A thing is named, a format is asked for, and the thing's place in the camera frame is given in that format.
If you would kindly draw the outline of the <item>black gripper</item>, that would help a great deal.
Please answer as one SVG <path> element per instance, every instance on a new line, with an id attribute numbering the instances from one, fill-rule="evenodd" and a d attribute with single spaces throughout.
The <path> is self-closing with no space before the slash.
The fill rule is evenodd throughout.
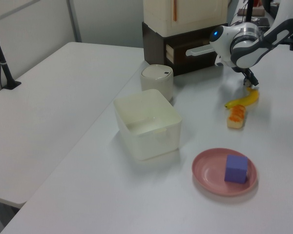
<path id="1" fill-rule="evenodd" d="M 249 68 L 240 68 L 235 66 L 232 67 L 232 70 L 237 73 L 242 73 L 244 76 L 244 81 L 249 80 L 253 86 L 257 86 L 259 84 L 257 78 Z"/>

